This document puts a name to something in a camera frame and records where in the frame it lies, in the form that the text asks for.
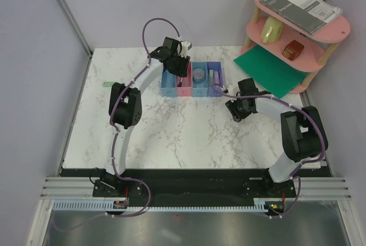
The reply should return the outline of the light blue drawer box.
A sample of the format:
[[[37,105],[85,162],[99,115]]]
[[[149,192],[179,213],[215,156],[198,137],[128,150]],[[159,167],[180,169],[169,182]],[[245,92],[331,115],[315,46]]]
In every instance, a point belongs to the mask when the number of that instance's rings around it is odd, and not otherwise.
[[[161,94],[163,97],[177,97],[177,77],[167,70],[161,76]]]

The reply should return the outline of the pink highlighter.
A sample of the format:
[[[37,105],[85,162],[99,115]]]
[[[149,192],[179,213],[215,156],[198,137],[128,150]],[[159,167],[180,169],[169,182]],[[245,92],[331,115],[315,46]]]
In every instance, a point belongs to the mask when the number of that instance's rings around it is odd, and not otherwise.
[[[214,71],[214,83],[221,86],[220,72],[216,70]]]

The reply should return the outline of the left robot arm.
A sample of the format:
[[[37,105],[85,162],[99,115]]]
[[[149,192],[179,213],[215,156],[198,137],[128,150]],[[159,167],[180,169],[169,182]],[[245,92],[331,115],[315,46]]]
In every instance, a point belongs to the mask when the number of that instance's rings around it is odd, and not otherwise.
[[[120,196],[127,186],[127,178],[121,177],[126,170],[126,154],[130,136],[142,117],[142,93],[163,72],[186,77],[192,43],[166,37],[162,46],[147,52],[143,68],[127,84],[115,82],[109,101],[110,125],[115,129],[111,156],[105,166],[100,182],[112,196]]]

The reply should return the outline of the pink drawer box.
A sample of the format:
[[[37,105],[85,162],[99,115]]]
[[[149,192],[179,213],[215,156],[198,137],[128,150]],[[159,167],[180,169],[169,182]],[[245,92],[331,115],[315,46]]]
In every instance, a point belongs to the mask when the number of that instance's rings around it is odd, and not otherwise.
[[[177,95],[179,97],[191,97],[192,96],[192,63],[188,65],[188,75],[184,77],[181,87],[178,87],[180,77],[177,77]]]

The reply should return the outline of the long green highlighter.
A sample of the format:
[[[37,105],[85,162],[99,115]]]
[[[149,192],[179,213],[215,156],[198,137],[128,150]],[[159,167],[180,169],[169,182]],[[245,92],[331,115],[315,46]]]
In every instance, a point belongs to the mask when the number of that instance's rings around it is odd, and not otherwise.
[[[208,72],[208,86],[212,87],[213,83],[214,83],[214,70],[210,69]]]

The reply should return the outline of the blue whiteboard marker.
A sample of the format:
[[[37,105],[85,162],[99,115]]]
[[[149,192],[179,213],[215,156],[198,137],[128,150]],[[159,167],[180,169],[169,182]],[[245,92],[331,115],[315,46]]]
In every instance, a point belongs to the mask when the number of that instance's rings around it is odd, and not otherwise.
[[[178,87],[181,87],[182,86],[183,80],[184,80],[184,77],[181,77],[180,78],[180,81],[179,81],[179,84],[178,84]]]

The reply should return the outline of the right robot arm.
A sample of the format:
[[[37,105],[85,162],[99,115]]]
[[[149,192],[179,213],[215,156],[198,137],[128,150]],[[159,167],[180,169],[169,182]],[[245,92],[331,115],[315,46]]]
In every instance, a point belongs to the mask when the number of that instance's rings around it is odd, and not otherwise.
[[[262,182],[267,196],[280,193],[282,182],[292,179],[303,165],[324,158],[328,140],[316,107],[298,108],[266,90],[260,91],[252,78],[239,81],[236,88],[228,85],[219,89],[223,96],[230,98],[225,106],[235,122],[260,113],[280,123],[283,153],[269,167],[269,178]]]

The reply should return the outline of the jar of rubber bands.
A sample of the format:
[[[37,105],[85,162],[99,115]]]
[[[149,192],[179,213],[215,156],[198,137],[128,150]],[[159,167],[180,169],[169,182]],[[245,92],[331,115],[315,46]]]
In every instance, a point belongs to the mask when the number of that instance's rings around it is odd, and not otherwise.
[[[193,78],[193,82],[195,84],[203,83],[205,81],[204,69],[201,69],[201,68],[194,69],[192,72],[192,78]]]

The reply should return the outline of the teal blue drawer box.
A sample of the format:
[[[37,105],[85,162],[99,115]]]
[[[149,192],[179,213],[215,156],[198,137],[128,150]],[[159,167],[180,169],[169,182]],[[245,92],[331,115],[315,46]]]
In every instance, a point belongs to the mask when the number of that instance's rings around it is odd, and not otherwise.
[[[192,96],[206,97],[208,92],[208,75],[206,62],[192,62],[192,72],[194,69],[201,68],[205,71],[205,81],[201,84],[195,84],[192,79]]]

